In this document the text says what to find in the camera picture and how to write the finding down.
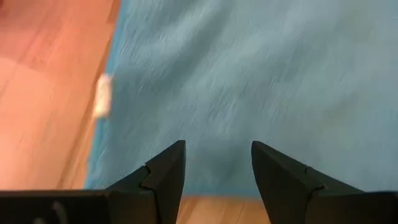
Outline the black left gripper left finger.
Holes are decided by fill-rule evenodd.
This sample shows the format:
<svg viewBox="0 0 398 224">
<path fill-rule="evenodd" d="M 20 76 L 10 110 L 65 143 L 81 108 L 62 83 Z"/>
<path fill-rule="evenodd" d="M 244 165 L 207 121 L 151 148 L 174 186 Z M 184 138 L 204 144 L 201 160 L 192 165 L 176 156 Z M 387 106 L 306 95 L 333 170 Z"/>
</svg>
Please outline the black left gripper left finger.
<svg viewBox="0 0 398 224">
<path fill-rule="evenodd" d="M 185 180 L 185 141 L 102 190 L 1 192 L 1 223 L 175 223 Z"/>
</svg>

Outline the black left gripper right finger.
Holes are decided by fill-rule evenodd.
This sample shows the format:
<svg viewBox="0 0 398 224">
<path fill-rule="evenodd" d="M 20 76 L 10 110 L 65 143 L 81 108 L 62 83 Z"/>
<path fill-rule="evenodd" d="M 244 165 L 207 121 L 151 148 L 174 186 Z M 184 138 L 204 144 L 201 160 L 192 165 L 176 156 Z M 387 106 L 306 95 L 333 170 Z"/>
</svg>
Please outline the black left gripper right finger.
<svg viewBox="0 0 398 224">
<path fill-rule="evenodd" d="M 397 192 L 365 192 L 260 141 L 252 169 L 271 223 L 397 224 Z"/>
</svg>

